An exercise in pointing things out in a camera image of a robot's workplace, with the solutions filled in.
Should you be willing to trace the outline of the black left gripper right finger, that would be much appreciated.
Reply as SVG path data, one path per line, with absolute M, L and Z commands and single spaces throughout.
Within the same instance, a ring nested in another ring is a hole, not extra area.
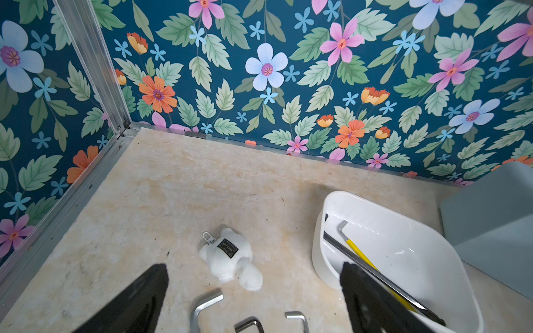
M 364 269 L 345 262 L 340 285 L 354 332 L 431 332 Z

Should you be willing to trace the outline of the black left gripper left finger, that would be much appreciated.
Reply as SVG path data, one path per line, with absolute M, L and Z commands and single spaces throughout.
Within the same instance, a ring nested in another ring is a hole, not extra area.
M 154 264 L 76 332 L 155 332 L 169 276 L 166 264 Z

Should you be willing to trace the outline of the large black hex key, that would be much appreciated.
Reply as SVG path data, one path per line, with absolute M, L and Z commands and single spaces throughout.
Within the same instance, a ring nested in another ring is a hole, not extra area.
M 325 230 L 323 231 L 323 239 L 326 242 L 328 242 L 330 245 L 332 245 L 334 248 L 336 248 L 339 252 L 343 253 L 345 256 L 350 258 L 354 264 L 359 266 L 359 268 L 366 271 L 370 276 L 372 276 L 373 278 L 377 279 L 379 282 L 384 284 L 384 286 L 386 286 L 388 289 L 392 289 L 397 294 L 399 294 L 402 298 L 408 301 L 409 304 L 412 305 L 413 308 L 415 308 L 415 312 L 425 316 L 426 318 L 432 320 L 435 323 L 440 324 L 441 326 L 446 326 L 446 322 L 444 319 L 442 319 L 436 313 L 434 313 L 432 310 L 426 307 L 422 302 L 419 302 L 415 297 L 411 296 L 408 292 L 406 292 L 404 289 L 399 287 L 396 283 L 394 283 L 388 277 L 384 276 L 379 270 L 376 271 L 375 269 L 371 268 L 367 263 L 365 263 L 361 258 L 359 258 L 350 249 L 350 247 L 344 240 L 343 240 L 344 243 L 348 247 L 345 247 L 344 245 L 342 245 L 336 238 L 334 238 L 332 235 L 327 233 Z

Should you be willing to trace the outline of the yellow handled hex key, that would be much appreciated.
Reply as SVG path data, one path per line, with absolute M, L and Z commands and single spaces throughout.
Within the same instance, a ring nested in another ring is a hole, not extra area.
M 353 241 L 347 237 L 344 232 L 343 232 L 343 229 L 348 225 L 348 222 L 346 220 L 343 220 L 338 226 L 337 226 L 337 232 L 340 234 L 340 236 L 342 237 L 342 239 L 348 244 L 348 246 L 350 247 L 350 249 L 359 257 L 361 258 L 365 263 L 367 263 L 371 268 L 375 269 L 376 271 L 378 271 L 378 269 L 375 267 L 375 265 L 369 260 L 369 258 L 363 254 L 363 252 L 353 243 Z M 412 312 L 415 312 L 415 308 L 412 307 L 412 305 L 409 304 L 408 301 L 406 301 L 404 298 L 402 298 L 399 294 L 397 294 L 395 291 L 393 291 L 392 289 L 389 289 L 393 296 L 397 299 L 397 301 L 399 301 L 406 309 L 408 309 L 409 311 L 412 311 Z

